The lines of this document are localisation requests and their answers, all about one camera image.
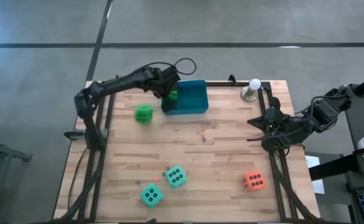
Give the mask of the orange foam die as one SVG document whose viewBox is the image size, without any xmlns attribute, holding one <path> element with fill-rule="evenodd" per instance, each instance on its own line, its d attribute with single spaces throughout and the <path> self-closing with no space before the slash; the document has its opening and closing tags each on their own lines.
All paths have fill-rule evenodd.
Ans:
<svg viewBox="0 0 364 224">
<path fill-rule="evenodd" d="M 243 174 L 243 187 L 247 191 L 258 191 L 263 190 L 266 186 L 261 171 L 251 171 Z"/>
</svg>

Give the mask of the white bulb on metal stand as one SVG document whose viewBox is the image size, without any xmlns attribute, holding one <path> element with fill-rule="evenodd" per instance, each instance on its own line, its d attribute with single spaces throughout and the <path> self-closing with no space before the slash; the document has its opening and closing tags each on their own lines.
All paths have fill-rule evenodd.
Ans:
<svg viewBox="0 0 364 224">
<path fill-rule="evenodd" d="M 254 78 L 249 81 L 248 86 L 245 86 L 240 91 L 240 96 L 244 101 L 253 102 L 258 97 L 258 90 L 261 89 L 261 81 Z"/>
</svg>

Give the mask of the black flat bar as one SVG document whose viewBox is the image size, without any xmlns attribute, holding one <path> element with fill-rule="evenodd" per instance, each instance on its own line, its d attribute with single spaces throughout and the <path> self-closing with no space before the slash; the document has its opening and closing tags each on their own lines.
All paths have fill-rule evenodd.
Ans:
<svg viewBox="0 0 364 224">
<path fill-rule="evenodd" d="M 364 148 L 353 151 L 348 156 L 326 162 L 309 168 L 311 180 L 319 180 L 327 177 L 345 174 L 347 172 L 358 172 L 364 175 L 364 170 L 360 167 L 359 157 L 364 156 Z"/>
</svg>

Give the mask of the teal foam die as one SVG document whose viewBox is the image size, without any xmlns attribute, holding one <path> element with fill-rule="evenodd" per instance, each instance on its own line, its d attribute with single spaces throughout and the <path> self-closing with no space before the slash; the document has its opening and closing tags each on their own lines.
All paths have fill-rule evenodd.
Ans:
<svg viewBox="0 0 364 224">
<path fill-rule="evenodd" d="M 166 172 L 166 179 L 170 186 L 175 189 L 187 182 L 187 175 L 181 166 L 175 166 Z"/>
<path fill-rule="evenodd" d="M 141 193 L 141 200 L 149 207 L 154 208 L 164 197 L 156 184 L 149 184 Z"/>
</svg>

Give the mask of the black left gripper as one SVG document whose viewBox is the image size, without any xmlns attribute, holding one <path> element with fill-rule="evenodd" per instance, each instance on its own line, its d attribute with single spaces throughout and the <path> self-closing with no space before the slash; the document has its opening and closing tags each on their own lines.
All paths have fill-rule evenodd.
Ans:
<svg viewBox="0 0 364 224">
<path fill-rule="evenodd" d="M 156 93 L 170 93 L 172 87 L 180 80 L 175 67 L 168 67 L 165 70 L 155 68 L 159 83 L 156 85 Z M 168 113 L 177 108 L 177 100 L 162 99 L 162 111 Z"/>
</svg>

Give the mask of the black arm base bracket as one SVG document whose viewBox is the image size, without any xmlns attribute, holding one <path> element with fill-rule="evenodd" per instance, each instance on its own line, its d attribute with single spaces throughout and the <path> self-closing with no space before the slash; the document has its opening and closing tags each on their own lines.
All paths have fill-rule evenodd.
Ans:
<svg viewBox="0 0 364 224">
<path fill-rule="evenodd" d="M 64 132 L 63 135 L 71 141 L 84 139 L 85 130 L 84 129 L 73 129 L 71 131 Z"/>
</svg>

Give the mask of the white paper sheet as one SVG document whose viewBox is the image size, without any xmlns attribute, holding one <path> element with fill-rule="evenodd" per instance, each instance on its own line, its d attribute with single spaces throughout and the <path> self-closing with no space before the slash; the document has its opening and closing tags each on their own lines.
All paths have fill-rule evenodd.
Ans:
<svg viewBox="0 0 364 224">
<path fill-rule="evenodd" d="M 306 162 L 307 162 L 308 168 L 311 168 L 311 167 L 314 167 L 314 166 L 317 166 L 320 164 L 319 158 L 315 157 L 315 156 L 306 156 Z M 314 188 L 315 194 L 324 194 L 325 193 L 324 183 L 323 183 L 322 179 L 313 180 L 312 186 Z"/>
</svg>

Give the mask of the blue plastic bin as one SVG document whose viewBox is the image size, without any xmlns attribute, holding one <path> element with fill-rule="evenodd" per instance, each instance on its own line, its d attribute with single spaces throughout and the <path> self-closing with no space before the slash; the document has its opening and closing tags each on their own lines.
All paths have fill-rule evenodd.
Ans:
<svg viewBox="0 0 364 224">
<path fill-rule="evenodd" d="M 208 110 L 207 83 L 190 80 L 177 83 L 177 108 L 165 115 L 202 114 Z"/>
</svg>

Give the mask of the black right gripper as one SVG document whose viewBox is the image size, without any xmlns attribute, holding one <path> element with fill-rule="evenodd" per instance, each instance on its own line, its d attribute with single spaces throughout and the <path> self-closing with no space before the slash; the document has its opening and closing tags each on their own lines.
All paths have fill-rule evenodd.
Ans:
<svg viewBox="0 0 364 224">
<path fill-rule="evenodd" d="M 297 142 L 294 137 L 297 131 L 296 118 L 282 113 L 279 108 L 268 108 L 265 115 L 249 119 L 247 123 L 258 129 L 265 129 L 265 136 L 246 140 L 247 142 L 261 141 L 265 151 L 286 149 Z"/>
</svg>

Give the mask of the black aluminium table frame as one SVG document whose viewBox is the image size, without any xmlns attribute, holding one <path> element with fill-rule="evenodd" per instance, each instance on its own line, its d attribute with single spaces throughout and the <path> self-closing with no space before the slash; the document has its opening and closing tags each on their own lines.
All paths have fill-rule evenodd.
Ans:
<svg viewBox="0 0 364 224">
<path fill-rule="evenodd" d="M 247 123 L 260 116 L 260 102 L 243 101 L 240 90 L 229 81 L 210 82 L 207 112 L 181 116 L 164 115 L 160 100 L 139 89 L 106 97 L 94 118 L 108 132 L 107 150 L 89 152 L 84 140 L 72 142 L 54 218 L 66 214 L 100 161 L 100 181 L 75 214 L 78 223 L 278 222 L 282 213 L 291 217 L 285 191 L 274 186 L 271 157 L 259 141 L 246 141 L 261 135 Z M 137 105 L 152 105 L 149 124 L 134 119 Z M 199 129 L 205 130 L 205 142 Z M 168 166 L 181 166 L 187 182 L 172 188 L 162 176 Z M 263 174 L 263 190 L 243 187 L 243 174 L 251 171 Z M 164 194 L 154 208 L 141 200 L 149 184 Z"/>
</svg>

